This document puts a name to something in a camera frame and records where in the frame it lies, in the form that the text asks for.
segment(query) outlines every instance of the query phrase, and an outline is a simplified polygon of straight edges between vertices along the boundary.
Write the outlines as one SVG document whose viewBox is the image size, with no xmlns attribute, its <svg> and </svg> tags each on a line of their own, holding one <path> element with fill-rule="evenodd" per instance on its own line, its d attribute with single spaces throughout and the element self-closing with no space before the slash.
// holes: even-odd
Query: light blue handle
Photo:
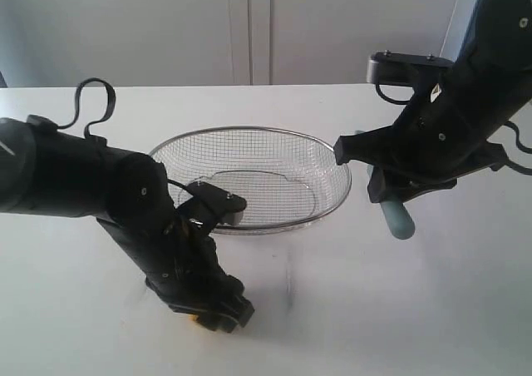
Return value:
<svg viewBox="0 0 532 376">
<path fill-rule="evenodd" d="M 367 174 L 372 177 L 373 166 L 367 166 Z M 388 224 L 388 229 L 392 235 L 399 240 L 410 239 L 416 232 L 416 224 L 414 220 L 408 214 L 405 206 L 402 202 L 392 197 L 389 200 L 382 201 L 379 203 L 381 205 L 382 213 L 384 214 L 384 219 Z"/>
</svg>

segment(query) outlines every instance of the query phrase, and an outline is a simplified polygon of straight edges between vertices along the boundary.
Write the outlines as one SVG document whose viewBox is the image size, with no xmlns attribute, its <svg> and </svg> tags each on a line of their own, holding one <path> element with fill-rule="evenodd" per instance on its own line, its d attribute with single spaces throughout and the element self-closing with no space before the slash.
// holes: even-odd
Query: wire mesh basket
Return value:
<svg viewBox="0 0 532 376">
<path fill-rule="evenodd" d="M 336 210 L 351 190 L 351 172 L 336 165 L 333 148 L 292 131 L 206 129 L 170 139 L 150 155 L 170 179 L 204 181 L 246 199 L 239 225 L 219 225 L 218 233 L 258 235 L 309 225 Z M 190 198 L 173 186 L 170 195 L 177 205 Z"/>
</svg>

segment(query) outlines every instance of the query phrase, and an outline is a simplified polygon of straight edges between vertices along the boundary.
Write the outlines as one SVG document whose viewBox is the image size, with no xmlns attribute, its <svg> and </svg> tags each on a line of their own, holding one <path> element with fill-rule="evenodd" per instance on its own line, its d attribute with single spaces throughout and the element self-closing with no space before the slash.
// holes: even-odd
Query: table surface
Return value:
<svg viewBox="0 0 532 376">
<path fill-rule="evenodd" d="M 0 90 L 0 116 L 65 123 L 73 92 Z M 228 125 L 333 143 L 389 125 L 401 110 L 368 85 L 118 88 L 117 96 L 114 117 L 93 132 L 143 152 Z M 104 100 L 102 89 L 84 92 L 72 133 L 100 116 Z M 527 135 L 530 111 L 515 119 Z M 525 162 L 511 132 L 495 141 Z M 532 180 L 482 171 L 414 200 L 416 235 L 399 241 L 368 202 L 366 167 L 350 167 L 351 195 L 325 220 L 279 235 L 215 236 L 222 266 L 257 310 L 231 335 L 170 312 L 93 219 L 0 215 L 0 374 L 530 374 Z"/>
</svg>

